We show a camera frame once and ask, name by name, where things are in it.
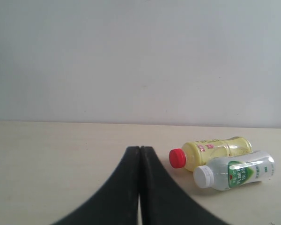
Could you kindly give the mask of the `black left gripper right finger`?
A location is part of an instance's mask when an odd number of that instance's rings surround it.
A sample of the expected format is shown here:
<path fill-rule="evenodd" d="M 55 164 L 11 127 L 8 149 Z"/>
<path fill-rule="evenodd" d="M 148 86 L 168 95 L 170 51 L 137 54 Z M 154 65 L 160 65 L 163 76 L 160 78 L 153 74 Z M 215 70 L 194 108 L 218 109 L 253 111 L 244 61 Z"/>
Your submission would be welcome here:
<path fill-rule="evenodd" d="M 225 225 L 171 178 L 152 147 L 140 148 L 140 208 L 144 225 Z"/>

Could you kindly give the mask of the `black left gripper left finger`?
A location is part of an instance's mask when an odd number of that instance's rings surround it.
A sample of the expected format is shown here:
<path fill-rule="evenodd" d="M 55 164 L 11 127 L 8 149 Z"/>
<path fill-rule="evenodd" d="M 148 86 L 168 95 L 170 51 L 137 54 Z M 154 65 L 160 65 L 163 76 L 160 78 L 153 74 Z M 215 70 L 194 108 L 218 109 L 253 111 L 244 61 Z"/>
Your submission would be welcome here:
<path fill-rule="evenodd" d="M 128 147 L 109 179 L 56 225 L 136 225 L 140 147 Z"/>

